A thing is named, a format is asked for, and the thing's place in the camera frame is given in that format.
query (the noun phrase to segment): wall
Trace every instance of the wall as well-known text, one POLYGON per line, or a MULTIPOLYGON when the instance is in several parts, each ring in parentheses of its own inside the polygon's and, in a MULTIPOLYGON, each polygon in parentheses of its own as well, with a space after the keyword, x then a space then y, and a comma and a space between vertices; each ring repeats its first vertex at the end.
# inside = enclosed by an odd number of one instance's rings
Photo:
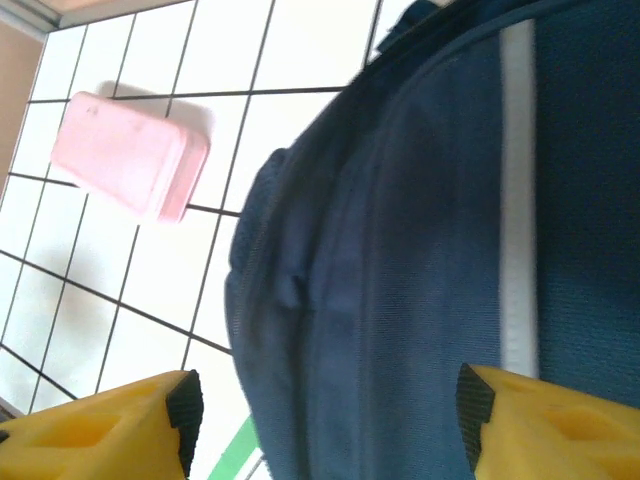
POLYGON ((0 194, 41 51, 40 41, 0 22, 0 194))

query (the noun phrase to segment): green stripe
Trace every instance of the green stripe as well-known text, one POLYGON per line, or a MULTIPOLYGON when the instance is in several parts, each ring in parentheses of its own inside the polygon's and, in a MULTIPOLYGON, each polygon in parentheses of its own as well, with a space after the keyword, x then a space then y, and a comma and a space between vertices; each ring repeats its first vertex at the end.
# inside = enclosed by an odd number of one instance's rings
POLYGON ((234 480, 256 448, 258 436, 253 420, 249 417, 220 457, 209 480, 234 480))

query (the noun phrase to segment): yellow object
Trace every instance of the yellow object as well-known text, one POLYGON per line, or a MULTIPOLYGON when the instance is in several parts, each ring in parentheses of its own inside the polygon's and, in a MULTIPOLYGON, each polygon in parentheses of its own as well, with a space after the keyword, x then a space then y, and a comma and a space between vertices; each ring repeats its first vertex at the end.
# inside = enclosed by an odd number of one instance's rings
POLYGON ((182 480, 201 421, 197 373, 159 375, 0 424, 0 479, 182 480))
POLYGON ((477 480, 640 479, 640 410, 466 364, 456 397, 477 480))

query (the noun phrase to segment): pink pencil case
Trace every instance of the pink pencil case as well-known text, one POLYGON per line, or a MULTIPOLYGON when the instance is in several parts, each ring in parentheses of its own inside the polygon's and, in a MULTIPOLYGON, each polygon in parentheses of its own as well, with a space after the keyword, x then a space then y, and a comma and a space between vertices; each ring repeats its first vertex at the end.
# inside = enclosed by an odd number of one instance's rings
POLYGON ((198 132, 80 92, 67 106, 51 163, 140 220, 177 223, 208 153, 198 132))

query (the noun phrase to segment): yellow plastic piece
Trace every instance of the yellow plastic piece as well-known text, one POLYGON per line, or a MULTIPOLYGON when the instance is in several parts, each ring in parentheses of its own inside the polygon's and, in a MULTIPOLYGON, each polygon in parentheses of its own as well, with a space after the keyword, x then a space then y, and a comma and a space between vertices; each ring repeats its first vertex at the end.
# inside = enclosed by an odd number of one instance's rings
POLYGON ((183 480, 170 372, 0 424, 1 480, 183 480))
POLYGON ((638 480, 640 410, 490 367, 477 480, 638 480))

